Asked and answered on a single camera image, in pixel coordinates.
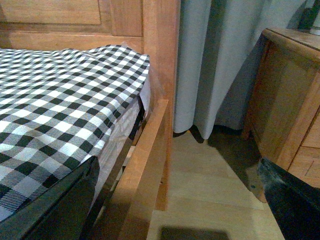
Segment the curtain fold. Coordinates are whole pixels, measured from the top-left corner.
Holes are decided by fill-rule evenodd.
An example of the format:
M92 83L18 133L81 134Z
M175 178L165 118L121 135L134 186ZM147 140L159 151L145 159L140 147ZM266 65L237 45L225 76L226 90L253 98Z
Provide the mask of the curtain fold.
M184 0L173 130L241 129L265 28L296 29L305 0Z

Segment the wooden bed frame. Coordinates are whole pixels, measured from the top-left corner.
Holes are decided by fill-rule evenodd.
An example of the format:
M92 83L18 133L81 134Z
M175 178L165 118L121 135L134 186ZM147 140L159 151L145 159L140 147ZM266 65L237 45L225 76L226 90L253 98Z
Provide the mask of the wooden bed frame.
M164 89L161 99L151 99L153 112L94 239L146 239L153 209L167 207L179 19L179 0L0 0L0 48L125 43L150 55L150 77Z

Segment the bed post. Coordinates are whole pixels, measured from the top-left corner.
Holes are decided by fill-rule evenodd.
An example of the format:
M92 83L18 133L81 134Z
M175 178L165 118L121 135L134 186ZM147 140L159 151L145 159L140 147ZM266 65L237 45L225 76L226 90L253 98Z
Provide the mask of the bed post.
M180 23L179 0L142 0L143 48L150 55L150 64L161 82L168 108L165 120L166 162L159 186L156 209L166 210L169 169L173 137L173 111L177 73Z

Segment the wooden furniture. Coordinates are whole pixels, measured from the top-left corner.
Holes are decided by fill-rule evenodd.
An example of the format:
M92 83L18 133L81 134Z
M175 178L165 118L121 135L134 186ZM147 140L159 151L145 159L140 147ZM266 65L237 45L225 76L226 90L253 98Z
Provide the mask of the wooden furniture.
M267 38L242 135L259 151L320 188L320 37L266 29Z
M166 209L179 14L178 0L0 0L1 48L127 44L150 55L150 77L163 88L151 86L152 114L93 238L145 239L155 206Z

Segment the headboard panel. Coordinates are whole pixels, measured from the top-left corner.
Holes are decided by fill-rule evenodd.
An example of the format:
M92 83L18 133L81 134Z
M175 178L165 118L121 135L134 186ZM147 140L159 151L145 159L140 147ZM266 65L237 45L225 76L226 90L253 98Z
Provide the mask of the headboard panel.
M142 37L142 0L0 0L0 29Z

